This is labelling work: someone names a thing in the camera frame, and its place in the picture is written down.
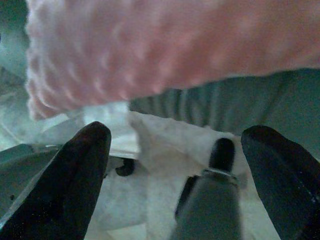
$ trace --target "pink fuzzy fabric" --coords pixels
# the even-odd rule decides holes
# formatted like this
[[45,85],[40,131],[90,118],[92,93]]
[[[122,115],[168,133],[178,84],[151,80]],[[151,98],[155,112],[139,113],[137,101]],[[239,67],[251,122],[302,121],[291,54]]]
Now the pink fuzzy fabric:
[[32,118],[320,66],[319,0],[27,0]]

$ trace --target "pink blanket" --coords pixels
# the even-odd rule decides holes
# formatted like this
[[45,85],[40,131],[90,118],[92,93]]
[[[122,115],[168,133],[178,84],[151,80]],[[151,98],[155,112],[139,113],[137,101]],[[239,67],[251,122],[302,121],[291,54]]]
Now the pink blanket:
[[319,0],[27,0],[31,117],[320,66]]

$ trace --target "gray cloth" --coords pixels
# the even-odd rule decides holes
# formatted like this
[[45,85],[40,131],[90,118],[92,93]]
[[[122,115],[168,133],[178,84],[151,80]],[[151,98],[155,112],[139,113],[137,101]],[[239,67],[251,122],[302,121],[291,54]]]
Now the gray cloth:
[[131,101],[130,110],[240,135],[266,125],[320,159],[320,70],[235,77]]

